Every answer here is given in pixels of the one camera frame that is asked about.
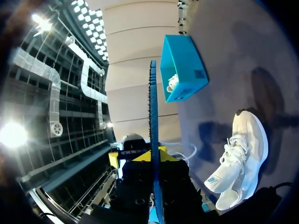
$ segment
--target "blue box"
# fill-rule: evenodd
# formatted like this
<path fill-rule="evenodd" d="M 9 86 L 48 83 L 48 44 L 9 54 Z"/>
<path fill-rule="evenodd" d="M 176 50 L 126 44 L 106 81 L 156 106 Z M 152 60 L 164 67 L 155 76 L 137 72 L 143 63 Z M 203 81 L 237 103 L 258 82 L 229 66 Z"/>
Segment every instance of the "blue box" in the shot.
<path fill-rule="evenodd" d="M 203 63 L 189 36 L 165 35 L 160 73 L 165 101 L 178 102 L 188 99 L 192 94 L 208 84 Z M 179 83 L 168 92 L 168 80 L 178 75 Z"/>

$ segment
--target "shoe logo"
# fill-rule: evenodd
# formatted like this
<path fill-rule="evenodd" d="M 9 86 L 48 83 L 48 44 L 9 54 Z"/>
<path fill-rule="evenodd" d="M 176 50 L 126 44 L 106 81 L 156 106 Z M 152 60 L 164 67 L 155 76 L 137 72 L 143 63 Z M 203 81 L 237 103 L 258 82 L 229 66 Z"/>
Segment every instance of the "shoe logo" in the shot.
<path fill-rule="evenodd" d="M 217 183 L 218 180 L 216 180 L 214 177 L 207 180 L 209 183 Z"/>

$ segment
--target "blue gear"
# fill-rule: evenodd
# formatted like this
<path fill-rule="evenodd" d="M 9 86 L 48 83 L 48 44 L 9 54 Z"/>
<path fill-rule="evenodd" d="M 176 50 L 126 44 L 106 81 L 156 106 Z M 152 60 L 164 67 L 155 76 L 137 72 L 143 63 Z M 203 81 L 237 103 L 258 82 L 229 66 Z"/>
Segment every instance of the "blue gear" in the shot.
<path fill-rule="evenodd" d="M 157 100 L 157 79 L 156 61 L 152 60 L 149 71 L 149 137 L 151 147 L 151 161 L 154 171 L 154 197 L 156 213 L 161 224 L 163 219 L 162 191 L 159 183 L 160 152 L 158 148 L 158 100 Z"/>

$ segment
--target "ceiling light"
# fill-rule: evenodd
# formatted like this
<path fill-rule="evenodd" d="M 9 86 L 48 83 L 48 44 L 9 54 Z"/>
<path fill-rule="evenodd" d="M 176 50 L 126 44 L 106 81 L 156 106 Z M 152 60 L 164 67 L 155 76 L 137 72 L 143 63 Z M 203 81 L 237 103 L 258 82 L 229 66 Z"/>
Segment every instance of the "ceiling light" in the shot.
<path fill-rule="evenodd" d="M 103 30 L 103 27 L 102 27 L 102 26 L 97 26 L 97 27 L 96 27 L 96 30 L 97 30 L 98 32 L 100 32 L 100 31 Z"/>
<path fill-rule="evenodd" d="M 90 15 L 94 15 L 94 14 L 95 14 L 95 11 L 93 11 L 93 10 L 89 10 L 88 13 L 89 13 Z"/>
<path fill-rule="evenodd" d="M 101 38 L 102 40 L 104 40 L 104 39 L 106 39 L 106 35 L 105 35 L 105 34 L 100 34 L 100 38 Z"/>
<path fill-rule="evenodd" d="M 75 13 L 79 12 L 80 10 L 81 10 L 81 9 L 80 9 L 79 6 L 76 6 L 76 7 L 74 8 L 74 12 L 75 12 Z"/>
<path fill-rule="evenodd" d="M 17 148 L 26 143 L 27 134 L 24 126 L 11 122 L 0 131 L 0 142 L 8 148 Z"/>
<path fill-rule="evenodd" d="M 93 32 L 89 29 L 88 31 L 86 31 L 87 36 L 90 36 L 93 34 Z"/>
<path fill-rule="evenodd" d="M 97 24 L 97 23 L 99 23 L 99 22 L 100 22 L 100 20 L 99 20 L 98 18 L 96 18 L 96 19 L 93 20 L 93 23 L 94 23 L 94 24 Z"/>
<path fill-rule="evenodd" d="M 107 123 L 107 127 L 113 127 L 113 124 L 111 122 Z"/>
<path fill-rule="evenodd" d="M 84 19 L 83 14 L 80 14 L 80 15 L 78 16 L 78 19 L 79 19 L 80 21 L 82 21 L 82 20 Z"/>
<path fill-rule="evenodd" d="M 86 14 L 87 12 L 88 12 L 88 10 L 87 10 L 86 7 L 84 7 L 83 9 L 81 9 L 81 13 L 82 13 L 82 14 Z"/>
<path fill-rule="evenodd" d="M 84 23 L 83 26 L 82 26 L 84 29 L 88 28 L 88 24 L 87 23 Z"/>
<path fill-rule="evenodd" d="M 50 31 L 52 28 L 52 23 L 49 23 L 49 20 L 45 20 L 37 14 L 32 15 L 32 20 L 38 24 L 36 27 L 38 32 L 33 37 L 38 36 L 45 31 Z"/>
<path fill-rule="evenodd" d="M 92 37 L 92 38 L 90 38 L 90 41 L 91 41 L 92 43 L 95 43 L 97 40 L 96 40 L 94 37 Z"/>
<path fill-rule="evenodd" d="M 89 24 L 89 28 L 90 28 L 91 30 L 94 30 L 94 29 L 95 29 L 95 26 L 94 26 L 93 24 Z"/>
<path fill-rule="evenodd" d="M 97 11 L 97 17 L 101 17 L 102 15 L 103 15 L 103 13 L 101 10 Z"/>
<path fill-rule="evenodd" d="M 84 4 L 84 0 L 78 0 L 78 6 L 81 6 Z"/>
<path fill-rule="evenodd" d="M 85 21 L 86 21 L 86 22 L 90 22 L 91 20 L 92 20 L 92 19 L 90 18 L 90 16 L 86 16 L 86 17 L 85 17 Z"/>

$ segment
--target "beige wall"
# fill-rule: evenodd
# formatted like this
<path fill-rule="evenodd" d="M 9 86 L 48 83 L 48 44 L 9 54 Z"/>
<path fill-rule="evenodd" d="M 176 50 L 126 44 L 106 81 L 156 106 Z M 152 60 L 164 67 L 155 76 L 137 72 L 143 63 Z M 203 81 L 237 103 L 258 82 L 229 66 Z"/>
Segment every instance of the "beige wall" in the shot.
<path fill-rule="evenodd" d="M 118 141 L 128 133 L 148 138 L 148 83 L 157 60 L 160 141 L 180 139 L 176 104 L 166 104 L 159 72 L 165 34 L 178 33 L 176 0 L 124 0 L 102 8 L 109 69 L 106 92 Z"/>

